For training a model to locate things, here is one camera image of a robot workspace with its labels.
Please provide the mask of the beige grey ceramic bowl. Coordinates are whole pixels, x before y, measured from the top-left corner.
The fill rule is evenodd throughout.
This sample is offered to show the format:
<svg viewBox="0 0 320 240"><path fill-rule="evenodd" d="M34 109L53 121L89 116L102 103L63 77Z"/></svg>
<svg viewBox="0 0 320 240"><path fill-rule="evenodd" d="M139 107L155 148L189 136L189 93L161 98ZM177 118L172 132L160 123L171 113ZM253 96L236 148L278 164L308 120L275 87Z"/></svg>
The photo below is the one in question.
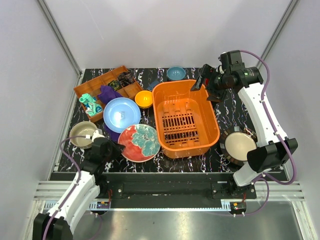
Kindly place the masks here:
<svg viewBox="0 0 320 240"><path fill-rule="evenodd" d="M91 138L86 138L87 135L93 136L97 130L97 126L90 121L82 121L72 127L69 133L70 142L83 150L89 149L92 146Z"/></svg>

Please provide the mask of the red floral ceramic plate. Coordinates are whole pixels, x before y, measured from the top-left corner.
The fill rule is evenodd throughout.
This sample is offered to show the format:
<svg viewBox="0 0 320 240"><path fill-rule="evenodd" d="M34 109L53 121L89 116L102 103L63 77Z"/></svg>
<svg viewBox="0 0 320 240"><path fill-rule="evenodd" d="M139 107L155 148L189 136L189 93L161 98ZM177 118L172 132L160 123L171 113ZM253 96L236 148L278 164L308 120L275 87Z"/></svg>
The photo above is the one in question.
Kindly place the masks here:
<svg viewBox="0 0 320 240"><path fill-rule="evenodd" d="M117 143L124 146L122 156L134 163L151 160L161 148L157 130L146 124L134 124L127 127L120 134Z"/></svg>

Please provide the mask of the light blue plastic plate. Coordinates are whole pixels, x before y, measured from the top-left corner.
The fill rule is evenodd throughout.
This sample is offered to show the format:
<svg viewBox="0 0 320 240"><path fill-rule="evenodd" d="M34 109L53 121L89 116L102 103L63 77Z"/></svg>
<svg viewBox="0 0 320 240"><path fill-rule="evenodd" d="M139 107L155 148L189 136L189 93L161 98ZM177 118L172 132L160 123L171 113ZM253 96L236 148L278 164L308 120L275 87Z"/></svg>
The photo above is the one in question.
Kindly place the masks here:
<svg viewBox="0 0 320 240"><path fill-rule="evenodd" d="M133 100L117 97L105 106L103 120L111 131L120 134L127 127L140 123L141 111Z"/></svg>

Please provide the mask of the black striped cream plate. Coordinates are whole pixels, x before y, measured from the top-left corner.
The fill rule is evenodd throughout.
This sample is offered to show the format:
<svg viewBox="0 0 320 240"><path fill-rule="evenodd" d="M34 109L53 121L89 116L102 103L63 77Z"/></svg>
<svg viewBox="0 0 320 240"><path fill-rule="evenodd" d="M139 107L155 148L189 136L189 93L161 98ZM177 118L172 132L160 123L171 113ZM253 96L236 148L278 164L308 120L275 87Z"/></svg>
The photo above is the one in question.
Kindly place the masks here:
<svg viewBox="0 0 320 240"><path fill-rule="evenodd" d="M219 138L222 154L232 164L242 167L248 162L247 154L257 148L258 138L250 128L232 126L223 131Z"/></svg>

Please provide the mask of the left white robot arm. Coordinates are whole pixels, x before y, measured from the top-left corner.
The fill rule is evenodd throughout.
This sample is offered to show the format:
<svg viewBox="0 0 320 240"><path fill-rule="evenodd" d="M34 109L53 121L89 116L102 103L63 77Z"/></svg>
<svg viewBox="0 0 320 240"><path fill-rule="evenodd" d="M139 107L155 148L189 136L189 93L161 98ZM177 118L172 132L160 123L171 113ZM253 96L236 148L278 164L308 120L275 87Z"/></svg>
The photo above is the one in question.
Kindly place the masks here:
<svg viewBox="0 0 320 240"><path fill-rule="evenodd" d="M103 175L107 161L118 158L125 146L103 136L99 131L93 135L76 135L61 142L86 139L91 150L79 166L65 151L62 153L76 166L77 173L68 189L46 213L39 213L33 221L33 240L72 240L75 229L95 198L108 193L107 178Z"/></svg>

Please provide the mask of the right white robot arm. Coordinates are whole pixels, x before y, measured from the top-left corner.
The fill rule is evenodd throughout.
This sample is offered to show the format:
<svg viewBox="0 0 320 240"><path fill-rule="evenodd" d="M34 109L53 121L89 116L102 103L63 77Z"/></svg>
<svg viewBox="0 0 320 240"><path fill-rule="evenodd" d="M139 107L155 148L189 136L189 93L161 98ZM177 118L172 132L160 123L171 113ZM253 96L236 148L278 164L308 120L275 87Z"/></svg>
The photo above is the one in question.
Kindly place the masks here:
<svg viewBox="0 0 320 240"><path fill-rule="evenodd" d="M206 83L207 100L216 103L224 101L226 90L233 89L249 113L257 136L257 148L247 153L247 162L232 175L233 182L227 185L228 195L235 199L244 194L246 186L264 176L283 185L284 182L268 172L286 162L292 166L292 177L286 185L292 184L297 177L293 153L298 142L288 137L272 110L266 94L270 80L264 80L257 67L247 67L242 59L243 53L244 50L222 53L217 68L204 64L190 89L198 91Z"/></svg>

